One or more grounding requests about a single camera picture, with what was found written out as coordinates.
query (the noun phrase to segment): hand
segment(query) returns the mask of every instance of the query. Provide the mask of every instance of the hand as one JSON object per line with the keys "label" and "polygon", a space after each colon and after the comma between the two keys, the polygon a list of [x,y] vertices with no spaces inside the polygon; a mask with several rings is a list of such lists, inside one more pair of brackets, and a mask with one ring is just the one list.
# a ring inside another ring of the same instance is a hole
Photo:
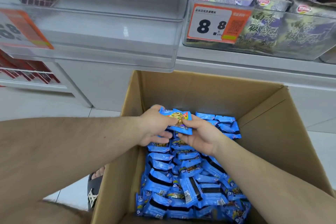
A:
{"label": "hand", "polygon": [[139,142],[140,146],[147,146],[150,142],[168,143],[173,136],[165,129],[168,126],[176,125],[178,120],[160,114],[160,108],[161,105],[154,105],[139,117],[139,129],[144,133]]}
{"label": "hand", "polygon": [[221,140],[228,139],[218,128],[211,123],[202,120],[201,118],[191,115],[192,120],[182,119],[184,125],[192,130],[192,135],[184,135],[179,133],[178,137],[193,147],[195,150],[200,151],[207,155],[214,155],[218,143]]}

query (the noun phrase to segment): tile floor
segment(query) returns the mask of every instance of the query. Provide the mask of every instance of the tile floor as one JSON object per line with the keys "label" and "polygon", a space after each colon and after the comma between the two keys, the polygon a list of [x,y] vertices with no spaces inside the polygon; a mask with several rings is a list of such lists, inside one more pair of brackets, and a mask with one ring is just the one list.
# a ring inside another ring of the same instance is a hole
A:
{"label": "tile floor", "polygon": [[[28,117],[115,117],[120,112],[83,107],[67,94],[25,91],[0,87],[0,121]],[[309,131],[312,144],[331,185],[336,189],[336,134]],[[46,199],[87,209],[88,176],[55,192]]]}

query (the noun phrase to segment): person's right hand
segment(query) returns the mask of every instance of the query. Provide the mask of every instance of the person's right hand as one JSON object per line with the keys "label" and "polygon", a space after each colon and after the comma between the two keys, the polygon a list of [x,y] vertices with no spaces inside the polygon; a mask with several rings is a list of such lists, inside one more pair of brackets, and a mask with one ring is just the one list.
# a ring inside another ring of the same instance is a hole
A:
{"label": "person's right hand", "polygon": [[192,130],[192,135],[178,134],[178,137],[193,147],[207,155],[214,155],[218,142],[229,139],[218,128],[201,118],[191,115],[192,120],[182,119],[184,125]]}

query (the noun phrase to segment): orange price tag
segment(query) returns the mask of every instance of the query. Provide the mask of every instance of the orange price tag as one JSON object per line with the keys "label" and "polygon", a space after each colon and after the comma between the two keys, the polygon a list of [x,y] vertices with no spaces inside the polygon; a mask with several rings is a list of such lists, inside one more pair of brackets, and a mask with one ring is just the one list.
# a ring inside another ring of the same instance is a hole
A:
{"label": "orange price tag", "polygon": [[234,44],[251,10],[194,4],[187,38]]}
{"label": "orange price tag", "polygon": [[0,9],[0,45],[54,49],[28,14]]}

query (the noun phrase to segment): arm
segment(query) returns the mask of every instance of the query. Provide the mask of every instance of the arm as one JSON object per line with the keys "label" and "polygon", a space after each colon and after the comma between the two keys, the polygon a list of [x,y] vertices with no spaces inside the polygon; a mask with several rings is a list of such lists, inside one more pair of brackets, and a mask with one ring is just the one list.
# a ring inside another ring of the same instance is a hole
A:
{"label": "arm", "polygon": [[140,117],[0,122],[0,214],[68,186],[137,144],[168,142],[171,133],[164,130],[177,119],[159,108]]}
{"label": "arm", "polygon": [[192,119],[183,123],[195,132],[180,138],[214,156],[269,224],[335,223],[335,198],[245,150],[210,123]]}

